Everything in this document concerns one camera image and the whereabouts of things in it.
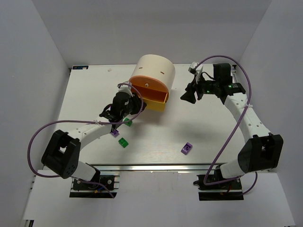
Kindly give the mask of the purple lego brick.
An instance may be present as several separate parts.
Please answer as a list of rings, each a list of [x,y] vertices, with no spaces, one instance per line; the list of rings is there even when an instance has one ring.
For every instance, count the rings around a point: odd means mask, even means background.
[[[184,155],[187,155],[191,151],[191,149],[192,149],[192,144],[187,142],[184,145],[184,147],[181,149],[181,153],[184,154]]]
[[[119,131],[118,130],[113,130],[111,132],[111,134],[114,136],[114,137],[117,137],[119,135]]]

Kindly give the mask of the yellow drawer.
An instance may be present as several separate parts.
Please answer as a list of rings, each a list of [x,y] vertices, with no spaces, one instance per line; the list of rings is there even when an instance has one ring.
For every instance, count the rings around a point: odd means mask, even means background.
[[[147,104],[146,108],[163,112],[165,110],[166,102],[168,100],[168,92],[157,91],[147,87],[134,86],[142,96],[143,101]]]

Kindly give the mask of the cream drawer cabinet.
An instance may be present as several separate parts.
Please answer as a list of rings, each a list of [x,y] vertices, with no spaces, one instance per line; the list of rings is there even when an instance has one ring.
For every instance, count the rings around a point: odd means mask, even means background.
[[[139,59],[131,77],[140,75],[158,79],[167,86],[170,94],[175,74],[175,66],[170,60],[159,55],[147,54]]]

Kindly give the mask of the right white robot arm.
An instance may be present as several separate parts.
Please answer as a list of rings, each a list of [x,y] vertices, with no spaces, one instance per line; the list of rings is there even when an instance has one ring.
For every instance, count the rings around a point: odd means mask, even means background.
[[[181,99],[194,104],[203,95],[216,95],[233,115],[245,141],[244,147],[233,161],[216,167],[214,173],[217,177],[212,183],[276,168],[284,141],[281,135],[272,134],[248,104],[245,89],[241,83],[233,81],[230,64],[214,64],[213,76],[209,80],[203,77],[203,68],[197,62],[193,62],[188,70],[194,79],[187,85]]]

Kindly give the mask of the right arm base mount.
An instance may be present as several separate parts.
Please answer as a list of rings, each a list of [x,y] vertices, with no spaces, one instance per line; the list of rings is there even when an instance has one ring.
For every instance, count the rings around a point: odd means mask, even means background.
[[[203,182],[205,175],[197,175],[197,180],[193,182],[198,187],[200,201],[242,201],[242,185],[240,180],[230,182],[205,185]]]

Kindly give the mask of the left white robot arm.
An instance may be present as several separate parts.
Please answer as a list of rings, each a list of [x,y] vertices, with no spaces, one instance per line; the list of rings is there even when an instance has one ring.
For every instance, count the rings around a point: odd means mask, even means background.
[[[99,182],[100,171],[79,161],[80,151],[91,142],[112,133],[128,115],[139,114],[147,104],[136,93],[117,92],[92,124],[72,131],[53,133],[42,156],[42,164],[61,178],[74,177],[86,182]]]

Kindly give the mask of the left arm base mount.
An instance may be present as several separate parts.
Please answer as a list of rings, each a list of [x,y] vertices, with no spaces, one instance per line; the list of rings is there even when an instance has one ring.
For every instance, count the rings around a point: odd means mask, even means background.
[[[101,171],[97,183],[85,183],[73,177],[70,198],[113,199],[119,189],[120,175],[118,172]]]

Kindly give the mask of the orange top drawer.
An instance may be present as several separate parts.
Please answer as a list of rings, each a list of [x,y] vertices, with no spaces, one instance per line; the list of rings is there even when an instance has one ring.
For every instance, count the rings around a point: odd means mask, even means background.
[[[136,88],[146,88],[164,93],[169,92],[167,86],[163,82],[155,78],[139,75],[131,77],[129,81]]]

